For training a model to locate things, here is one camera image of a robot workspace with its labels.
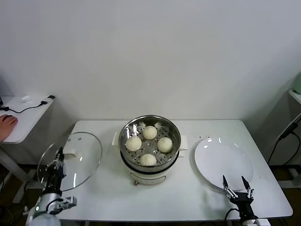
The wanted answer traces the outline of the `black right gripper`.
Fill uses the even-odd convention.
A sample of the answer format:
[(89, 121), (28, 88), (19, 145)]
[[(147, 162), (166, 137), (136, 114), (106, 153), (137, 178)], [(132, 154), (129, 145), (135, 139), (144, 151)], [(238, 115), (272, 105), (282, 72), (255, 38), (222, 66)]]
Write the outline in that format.
[(243, 176), (241, 178), (247, 193), (235, 193), (231, 190), (225, 176), (222, 177), (223, 191), (230, 202), (237, 206), (240, 219), (256, 219), (251, 207), (254, 189), (250, 187), (249, 182)]

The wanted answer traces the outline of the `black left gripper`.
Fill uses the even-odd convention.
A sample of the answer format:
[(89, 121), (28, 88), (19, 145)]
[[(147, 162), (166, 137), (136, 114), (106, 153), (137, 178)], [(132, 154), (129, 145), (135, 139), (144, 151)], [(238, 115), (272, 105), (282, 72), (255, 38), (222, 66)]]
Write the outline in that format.
[(63, 148), (60, 147), (58, 154), (56, 154), (53, 165), (47, 167), (47, 183), (43, 189), (44, 194), (61, 194), (61, 184), (63, 178), (66, 176), (66, 169), (64, 164)]

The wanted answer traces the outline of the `person's bare hand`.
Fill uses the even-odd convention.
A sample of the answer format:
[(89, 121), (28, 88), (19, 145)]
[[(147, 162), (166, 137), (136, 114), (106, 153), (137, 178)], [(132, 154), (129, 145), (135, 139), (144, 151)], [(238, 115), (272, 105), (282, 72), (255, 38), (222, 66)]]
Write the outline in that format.
[(5, 114), (0, 117), (0, 142), (9, 137), (17, 123), (18, 119), (13, 115)]

